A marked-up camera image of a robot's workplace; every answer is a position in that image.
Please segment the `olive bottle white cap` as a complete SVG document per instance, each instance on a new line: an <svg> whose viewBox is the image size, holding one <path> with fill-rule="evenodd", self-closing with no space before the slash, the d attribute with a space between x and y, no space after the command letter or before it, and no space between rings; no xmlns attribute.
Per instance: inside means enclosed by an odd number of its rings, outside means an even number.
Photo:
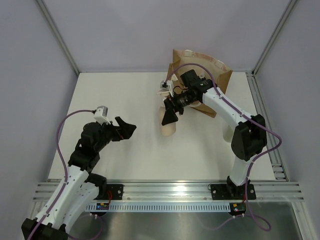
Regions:
<svg viewBox="0 0 320 240"><path fill-rule="evenodd" d="M222 137L227 143L231 143L234 135L234 130L230 127L229 124L222 124Z"/></svg>

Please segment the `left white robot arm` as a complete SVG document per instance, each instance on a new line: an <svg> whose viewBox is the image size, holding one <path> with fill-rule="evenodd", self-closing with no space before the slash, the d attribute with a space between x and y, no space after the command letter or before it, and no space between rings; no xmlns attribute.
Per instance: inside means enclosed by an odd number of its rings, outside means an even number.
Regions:
<svg viewBox="0 0 320 240"><path fill-rule="evenodd" d="M69 233L94 199L107 198L107 179L93 173L100 160L100 151L110 142L128 140L136 125L115 117L117 125L106 120L87 123L74 152L63 162L64 176L42 210L26 218L21 230L26 240L67 240Z"/></svg>

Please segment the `beige pump soap bottle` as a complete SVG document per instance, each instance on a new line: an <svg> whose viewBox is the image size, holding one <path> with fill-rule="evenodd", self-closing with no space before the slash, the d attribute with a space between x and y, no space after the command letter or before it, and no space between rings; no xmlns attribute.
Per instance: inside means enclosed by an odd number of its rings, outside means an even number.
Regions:
<svg viewBox="0 0 320 240"><path fill-rule="evenodd" d="M165 105L163 100L170 95L169 90L160 89L157 93L160 96L160 106L158 110L158 120L160 126L160 133L164 137L172 136L176 132L176 123L170 123L167 125L162 125L162 121L165 115Z"/></svg>

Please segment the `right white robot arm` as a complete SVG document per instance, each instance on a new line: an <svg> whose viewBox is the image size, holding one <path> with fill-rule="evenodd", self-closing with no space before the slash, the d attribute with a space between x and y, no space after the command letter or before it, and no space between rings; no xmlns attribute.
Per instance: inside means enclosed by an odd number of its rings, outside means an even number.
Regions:
<svg viewBox="0 0 320 240"><path fill-rule="evenodd" d="M250 171L254 158L267 145L266 122L262 115L250 115L231 102L220 88L194 70L181 75L184 88L175 93L174 85L166 82L161 87L168 92L163 98L164 115L162 126L176 123L184 108L196 102L213 109L228 124L231 130L230 146L235 155L230 175L224 184L211 184L209 189L213 200L254 200L256 193L250 183Z"/></svg>

